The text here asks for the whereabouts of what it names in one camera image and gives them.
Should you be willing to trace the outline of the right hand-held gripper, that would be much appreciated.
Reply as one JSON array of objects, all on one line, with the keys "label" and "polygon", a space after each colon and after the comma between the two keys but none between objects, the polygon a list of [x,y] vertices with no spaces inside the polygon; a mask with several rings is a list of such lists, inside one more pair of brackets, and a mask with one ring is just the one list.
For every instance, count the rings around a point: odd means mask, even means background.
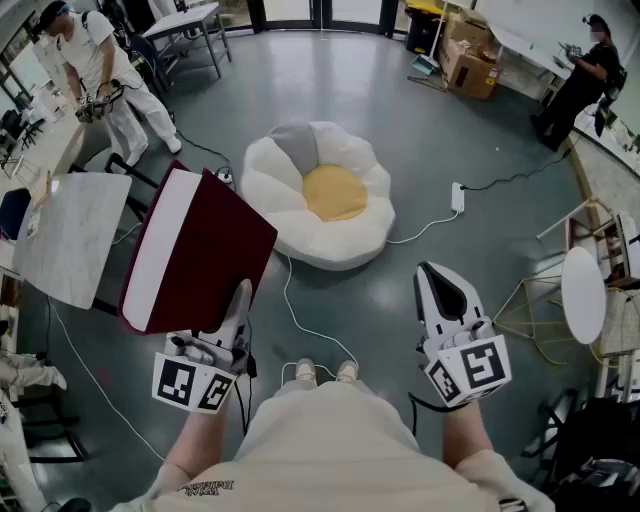
[{"label": "right hand-held gripper", "polygon": [[471,283],[447,267],[420,262],[413,286],[425,331],[421,371],[446,407],[462,407],[511,381],[505,338],[483,316]]}]

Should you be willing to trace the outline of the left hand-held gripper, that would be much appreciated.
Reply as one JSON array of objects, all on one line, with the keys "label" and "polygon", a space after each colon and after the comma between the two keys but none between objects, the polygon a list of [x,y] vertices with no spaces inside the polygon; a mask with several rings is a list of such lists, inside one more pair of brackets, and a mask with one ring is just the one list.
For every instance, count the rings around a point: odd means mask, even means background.
[{"label": "left hand-held gripper", "polygon": [[216,333],[171,332],[155,354],[152,397],[164,404],[201,414],[217,414],[239,377],[257,376],[246,325],[253,294],[244,279],[237,286]]}]

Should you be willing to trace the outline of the dark red book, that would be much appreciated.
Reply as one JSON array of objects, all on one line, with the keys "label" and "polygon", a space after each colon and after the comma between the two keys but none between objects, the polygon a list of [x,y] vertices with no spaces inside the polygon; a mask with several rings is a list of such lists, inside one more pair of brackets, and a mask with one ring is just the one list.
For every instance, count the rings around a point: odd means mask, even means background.
[{"label": "dark red book", "polygon": [[119,317],[141,334],[217,330],[238,286],[258,288],[276,237],[212,172],[173,161],[136,239]]}]

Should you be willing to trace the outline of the fried-egg shaped plush cushion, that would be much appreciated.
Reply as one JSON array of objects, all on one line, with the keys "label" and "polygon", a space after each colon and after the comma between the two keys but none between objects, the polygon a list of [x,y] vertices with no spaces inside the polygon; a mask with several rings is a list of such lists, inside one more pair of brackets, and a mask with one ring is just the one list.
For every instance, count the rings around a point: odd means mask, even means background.
[{"label": "fried-egg shaped plush cushion", "polygon": [[252,142],[239,189],[276,229],[277,252],[324,270],[371,261],[395,222],[371,144],[332,122],[285,123]]}]

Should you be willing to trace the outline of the person's right forearm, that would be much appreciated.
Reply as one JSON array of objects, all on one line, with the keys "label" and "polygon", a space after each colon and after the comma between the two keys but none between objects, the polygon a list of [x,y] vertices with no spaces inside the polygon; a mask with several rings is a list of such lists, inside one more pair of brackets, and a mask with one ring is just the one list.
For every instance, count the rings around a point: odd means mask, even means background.
[{"label": "person's right forearm", "polygon": [[442,461],[452,469],[481,451],[493,450],[478,401],[445,413],[442,425]]}]

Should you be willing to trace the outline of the person's grey trousers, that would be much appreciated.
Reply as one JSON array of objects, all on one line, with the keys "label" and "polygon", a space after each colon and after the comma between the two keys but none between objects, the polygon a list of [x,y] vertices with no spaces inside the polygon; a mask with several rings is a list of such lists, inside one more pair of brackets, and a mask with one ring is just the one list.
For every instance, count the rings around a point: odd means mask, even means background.
[{"label": "person's grey trousers", "polygon": [[371,389],[369,387],[367,387],[362,381],[360,380],[354,380],[354,381],[349,381],[349,382],[342,382],[342,381],[327,381],[324,382],[320,385],[315,384],[311,381],[306,381],[306,380],[291,380],[286,382],[274,395],[273,397],[281,397],[284,396],[288,393],[292,393],[292,392],[297,392],[297,391],[312,391],[312,390],[316,390],[316,389],[323,389],[323,388],[336,388],[338,387],[340,390],[343,389],[347,389],[347,388],[352,388],[352,389],[357,389],[359,390],[361,393],[367,394],[367,395],[372,395],[374,396],[374,393],[371,391]]}]

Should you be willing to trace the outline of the round white side table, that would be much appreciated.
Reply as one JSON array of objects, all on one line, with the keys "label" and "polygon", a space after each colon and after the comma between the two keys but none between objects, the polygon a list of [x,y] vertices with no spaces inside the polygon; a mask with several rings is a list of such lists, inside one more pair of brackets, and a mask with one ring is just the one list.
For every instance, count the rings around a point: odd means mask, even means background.
[{"label": "round white side table", "polygon": [[583,345],[593,343],[604,325],[606,291],[596,260],[582,247],[570,249],[565,256],[561,300],[573,337]]}]

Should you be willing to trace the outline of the wooden chair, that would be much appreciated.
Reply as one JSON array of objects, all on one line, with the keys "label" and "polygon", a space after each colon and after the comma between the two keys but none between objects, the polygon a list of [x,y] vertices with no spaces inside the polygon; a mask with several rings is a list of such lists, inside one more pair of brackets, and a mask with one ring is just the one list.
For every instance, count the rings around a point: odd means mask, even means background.
[{"label": "wooden chair", "polygon": [[590,197],[536,236],[538,241],[561,228],[565,251],[585,249],[596,261],[605,284],[640,289],[640,227],[626,211],[614,211]]}]

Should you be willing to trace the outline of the person's beige shirt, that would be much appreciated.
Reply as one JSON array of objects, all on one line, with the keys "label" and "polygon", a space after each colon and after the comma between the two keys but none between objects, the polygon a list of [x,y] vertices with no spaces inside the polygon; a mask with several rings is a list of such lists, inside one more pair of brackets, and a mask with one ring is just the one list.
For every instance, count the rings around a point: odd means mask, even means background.
[{"label": "person's beige shirt", "polygon": [[357,389],[265,401],[234,459],[170,467],[112,512],[555,512],[494,450],[455,469],[424,455],[396,409]]}]

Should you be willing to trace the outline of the white marble table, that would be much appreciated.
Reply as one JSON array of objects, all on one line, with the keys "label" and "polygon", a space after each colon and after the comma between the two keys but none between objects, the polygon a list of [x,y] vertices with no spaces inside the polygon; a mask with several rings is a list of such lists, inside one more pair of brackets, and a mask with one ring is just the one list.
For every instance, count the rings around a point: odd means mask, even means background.
[{"label": "white marble table", "polygon": [[110,173],[54,177],[35,234],[27,234],[28,219],[22,223],[13,257],[20,277],[58,301],[91,309],[131,184]]}]

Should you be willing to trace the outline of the grey chair with black legs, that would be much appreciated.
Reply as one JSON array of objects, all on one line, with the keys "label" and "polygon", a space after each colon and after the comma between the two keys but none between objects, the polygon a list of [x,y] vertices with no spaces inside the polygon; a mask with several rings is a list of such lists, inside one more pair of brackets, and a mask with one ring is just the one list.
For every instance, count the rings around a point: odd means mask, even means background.
[{"label": "grey chair with black legs", "polygon": [[113,151],[109,126],[103,123],[82,124],[80,141],[75,145],[77,155],[71,157],[71,163],[64,167],[67,173],[85,172],[86,164],[98,154],[107,151],[108,158],[104,170],[107,173],[120,173],[140,180],[144,184],[157,189],[159,184],[145,176],[134,167],[128,165],[122,156]]}]

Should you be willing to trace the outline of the long white table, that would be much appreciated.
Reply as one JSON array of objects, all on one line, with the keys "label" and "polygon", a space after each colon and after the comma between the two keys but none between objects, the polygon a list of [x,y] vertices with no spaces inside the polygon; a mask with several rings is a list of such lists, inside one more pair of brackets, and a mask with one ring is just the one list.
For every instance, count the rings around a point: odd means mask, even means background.
[{"label": "long white table", "polygon": [[488,27],[498,45],[498,83],[548,104],[569,78],[570,65],[494,22],[489,22]]}]

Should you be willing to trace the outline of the open cardboard box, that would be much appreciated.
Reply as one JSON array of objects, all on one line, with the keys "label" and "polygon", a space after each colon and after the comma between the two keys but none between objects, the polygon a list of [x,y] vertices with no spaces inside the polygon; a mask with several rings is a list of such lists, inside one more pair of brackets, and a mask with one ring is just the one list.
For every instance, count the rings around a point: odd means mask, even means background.
[{"label": "open cardboard box", "polygon": [[482,14],[461,9],[448,15],[444,38],[457,42],[467,41],[471,45],[488,45],[493,41],[493,34]]}]

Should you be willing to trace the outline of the black and yellow bin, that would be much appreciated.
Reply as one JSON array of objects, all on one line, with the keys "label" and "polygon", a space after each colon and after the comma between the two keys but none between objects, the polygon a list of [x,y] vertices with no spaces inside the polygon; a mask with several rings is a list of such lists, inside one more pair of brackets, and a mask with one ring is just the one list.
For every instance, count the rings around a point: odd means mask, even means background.
[{"label": "black and yellow bin", "polygon": [[443,3],[443,0],[405,0],[409,20],[405,37],[408,51],[429,54]]}]

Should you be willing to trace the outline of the grey metal table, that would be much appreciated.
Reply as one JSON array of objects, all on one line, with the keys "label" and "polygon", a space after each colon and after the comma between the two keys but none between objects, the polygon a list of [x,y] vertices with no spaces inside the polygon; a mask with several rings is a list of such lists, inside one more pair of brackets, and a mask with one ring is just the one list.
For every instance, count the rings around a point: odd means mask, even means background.
[{"label": "grey metal table", "polygon": [[[220,79],[221,60],[226,58],[229,62],[233,61],[217,2],[164,16],[144,32],[143,37],[150,43],[161,39],[168,40],[168,43],[157,51],[157,55],[165,64],[167,75],[212,67]],[[189,52],[200,49],[207,51],[210,61],[188,64]]]}]

